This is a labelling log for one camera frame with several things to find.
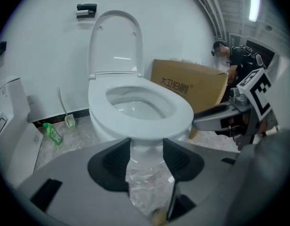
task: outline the toilet brush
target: toilet brush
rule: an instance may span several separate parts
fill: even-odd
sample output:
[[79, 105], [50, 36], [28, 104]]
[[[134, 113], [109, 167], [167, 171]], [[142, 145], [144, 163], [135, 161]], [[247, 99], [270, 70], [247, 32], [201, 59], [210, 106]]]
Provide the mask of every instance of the toilet brush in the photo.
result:
[[61, 98], [61, 93], [60, 93], [60, 88], [58, 87], [57, 89], [58, 91], [58, 97], [59, 97], [59, 101], [61, 103], [61, 106], [66, 114], [65, 116], [65, 123], [67, 125], [67, 127], [71, 128], [71, 127], [75, 127], [76, 126], [76, 122], [75, 122], [75, 118], [74, 118], [74, 115], [73, 114], [67, 114], [66, 110], [65, 110], [65, 107], [63, 105], [63, 102], [62, 102], [62, 98]]

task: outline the brown cardboard box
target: brown cardboard box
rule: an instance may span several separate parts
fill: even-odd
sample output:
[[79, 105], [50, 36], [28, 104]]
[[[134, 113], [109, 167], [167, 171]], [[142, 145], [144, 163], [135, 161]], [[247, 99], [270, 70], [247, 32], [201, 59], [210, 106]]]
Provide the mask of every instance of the brown cardboard box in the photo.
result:
[[[228, 73], [193, 63], [155, 59], [151, 81], [183, 97], [197, 113], [220, 103]], [[189, 138], [196, 132], [192, 129]]]

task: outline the toilet rim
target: toilet rim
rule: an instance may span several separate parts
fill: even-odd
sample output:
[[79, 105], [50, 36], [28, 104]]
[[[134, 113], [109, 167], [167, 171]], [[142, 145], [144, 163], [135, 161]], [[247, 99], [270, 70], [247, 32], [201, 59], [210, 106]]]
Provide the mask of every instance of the toilet rim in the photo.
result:
[[[119, 112], [108, 101], [106, 92], [127, 86], [146, 88], [159, 94], [175, 107], [174, 113], [160, 120], [142, 120]], [[92, 80], [88, 96], [90, 112], [102, 127], [131, 138], [154, 140], [174, 137], [188, 130], [193, 119], [193, 110], [182, 97], [144, 78]]]

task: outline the toilet paper holder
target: toilet paper holder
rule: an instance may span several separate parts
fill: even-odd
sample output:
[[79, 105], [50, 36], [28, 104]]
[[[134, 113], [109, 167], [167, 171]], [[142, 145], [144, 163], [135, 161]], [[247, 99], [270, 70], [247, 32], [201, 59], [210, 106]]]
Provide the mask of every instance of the toilet paper holder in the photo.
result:
[[77, 5], [78, 11], [76, 12], [77, 18], [94, 17], [97, 11], [97, 4], [85, 3]]

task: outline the ceiling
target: ceiling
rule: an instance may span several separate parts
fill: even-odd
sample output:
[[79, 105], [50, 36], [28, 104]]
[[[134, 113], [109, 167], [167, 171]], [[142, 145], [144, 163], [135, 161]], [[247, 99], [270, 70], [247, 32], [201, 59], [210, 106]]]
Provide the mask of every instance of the ceiling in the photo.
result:
[[270, 0], [260, 1], [256, 22], [249, 21], [250, 0], [198, 1], [208, 14], [216, 40], [225, 40], [230, 46], [251, 40], [290, 57], [290, 32]]

